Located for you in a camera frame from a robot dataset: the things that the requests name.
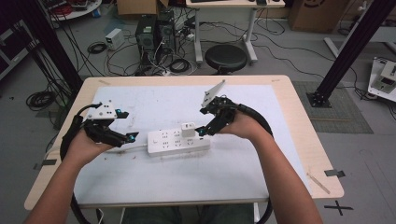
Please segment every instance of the electrical outlet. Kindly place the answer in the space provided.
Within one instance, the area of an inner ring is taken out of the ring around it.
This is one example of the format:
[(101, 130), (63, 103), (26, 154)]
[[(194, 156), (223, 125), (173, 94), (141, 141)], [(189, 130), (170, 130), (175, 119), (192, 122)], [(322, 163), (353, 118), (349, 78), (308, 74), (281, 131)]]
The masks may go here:
[(194, 41), (194, 34), (189, 34), (189, 35), (187, 35), (187, 36), (186, 36), (186, 39), (187, 39), (188, 41)]
[(210, 137), (195, 134), (194, 123), (184, 123), (178, 129), (148, 133), (148, 154), (151, 157), (209, 150)]

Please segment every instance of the table leg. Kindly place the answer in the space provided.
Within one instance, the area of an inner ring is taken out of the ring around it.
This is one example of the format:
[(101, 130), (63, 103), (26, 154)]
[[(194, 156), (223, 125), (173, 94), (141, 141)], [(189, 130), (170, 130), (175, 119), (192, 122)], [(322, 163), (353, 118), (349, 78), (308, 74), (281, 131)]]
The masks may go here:
[(194, 38), (194, 48), (195, 48), (195, 61), (197, 63), (203, 62), (201, 42), (199, 36), (199, 8), (195, 9), (195, 38)]
[(258, 61), (256, 52), (254, 52), (254, 48), (250, 42), (251, 34), (253, 33), (254, 21), (256, 19), (256, 12), (257, 8), (251, 9), (247, 33), (244, 35), (244, 43), (247, 47), (247, 55), (249, 57), (250, 63), (255, 63)]

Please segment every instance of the mat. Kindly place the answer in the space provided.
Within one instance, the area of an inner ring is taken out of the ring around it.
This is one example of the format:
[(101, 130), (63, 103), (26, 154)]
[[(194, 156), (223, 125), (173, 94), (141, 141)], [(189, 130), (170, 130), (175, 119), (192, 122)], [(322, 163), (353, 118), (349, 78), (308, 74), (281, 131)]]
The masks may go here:
[(318, 133), (373, 133), (369, 124), (345, 89), (335, 89), (329, 99), (332, 107), (312, 107), (306, 96), (315, 92), (318, 82), (292, 82), (306, 114)]

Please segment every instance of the black metal frame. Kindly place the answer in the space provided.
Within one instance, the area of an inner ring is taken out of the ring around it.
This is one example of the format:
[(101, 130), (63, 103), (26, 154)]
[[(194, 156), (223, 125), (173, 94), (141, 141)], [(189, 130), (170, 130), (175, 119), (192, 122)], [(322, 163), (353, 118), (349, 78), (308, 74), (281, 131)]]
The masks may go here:
[(349, 67), (355, 62), (361, 51), (395, 6), (396, 0), (374, 1), (370, 5), (368, 11), (346, 42), (326, 77), (315, 92), (309, 92), (307, 94), (313, 107), (326, 106), (337, 84), (341, 81)]

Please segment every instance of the black stool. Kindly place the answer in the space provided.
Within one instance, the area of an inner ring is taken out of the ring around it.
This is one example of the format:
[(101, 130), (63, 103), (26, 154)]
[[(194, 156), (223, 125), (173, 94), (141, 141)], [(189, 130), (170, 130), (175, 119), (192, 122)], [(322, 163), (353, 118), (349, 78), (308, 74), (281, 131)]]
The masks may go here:
[(216, 45), (205, 54), (206, 63), (218, 70), (217, 75), (228, 75), (247, 65), (246, 53), (233, 45)]

